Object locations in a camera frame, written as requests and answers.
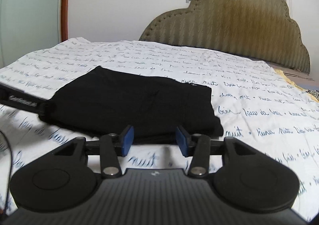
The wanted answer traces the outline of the black pants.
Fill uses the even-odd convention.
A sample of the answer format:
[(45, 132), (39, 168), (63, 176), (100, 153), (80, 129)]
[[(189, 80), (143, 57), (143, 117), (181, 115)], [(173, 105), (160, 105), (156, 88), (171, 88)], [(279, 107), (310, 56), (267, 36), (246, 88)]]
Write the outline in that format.
[(137, 144), (172, 144), (177, 126), (210, 137), (224, 133), (210, 87), (101, 66), (58, 89), (39, 118), (91, 137), (119, 134), (132, 125)]

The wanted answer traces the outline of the white script-print bed sheet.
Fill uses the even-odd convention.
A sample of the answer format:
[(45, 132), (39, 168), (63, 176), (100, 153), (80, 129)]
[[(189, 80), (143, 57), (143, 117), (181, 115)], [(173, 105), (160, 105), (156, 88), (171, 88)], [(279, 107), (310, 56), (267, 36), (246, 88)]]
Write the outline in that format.
[[(234, 136), (292, 169), (301, 183), (294, 211), (306, 221), (318, 214), (318, 102), (263, 61), (208, 49), (142, 41), (90, 42), (78, 37), (19, 58), (1, 69), (1, 82), (50, 99), (59, 88), (97, 66), (210, 87), (223, 137)], [(12, 174), (83, 135), (48, 126), (36, 114), (4, 105), (1, 131), (12, 146)], [(119, 161), (123, 171), (188, 170), (191, 158), (178, 151), (177, 146), (133, 146)]]

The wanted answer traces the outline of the floral glass wardrobe door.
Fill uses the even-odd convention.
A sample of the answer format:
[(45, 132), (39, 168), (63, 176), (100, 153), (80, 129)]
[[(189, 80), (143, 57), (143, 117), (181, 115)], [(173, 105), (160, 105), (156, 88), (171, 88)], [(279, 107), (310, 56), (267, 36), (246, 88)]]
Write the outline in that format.
[(61, 41), (61, 0), (1, 0), (1, 67)]

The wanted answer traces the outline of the olive upholstered headboard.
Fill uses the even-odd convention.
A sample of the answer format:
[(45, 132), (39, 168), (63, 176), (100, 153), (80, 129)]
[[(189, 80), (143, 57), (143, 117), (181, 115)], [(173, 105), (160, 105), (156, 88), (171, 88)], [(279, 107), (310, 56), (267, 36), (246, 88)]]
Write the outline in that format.
[(310, 56), (285, 0), (191, 0), (154, 18), (142, 41), (206, 48), (310, 73)]

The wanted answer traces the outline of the brown wooden door frame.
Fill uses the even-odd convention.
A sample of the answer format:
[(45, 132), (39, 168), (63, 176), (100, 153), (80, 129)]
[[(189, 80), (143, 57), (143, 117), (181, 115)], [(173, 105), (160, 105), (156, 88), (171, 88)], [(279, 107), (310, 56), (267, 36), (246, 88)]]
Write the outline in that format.
[(68, 39), (68, 1), (69, 0), (61, 0), (60, 28), (62, 42)]

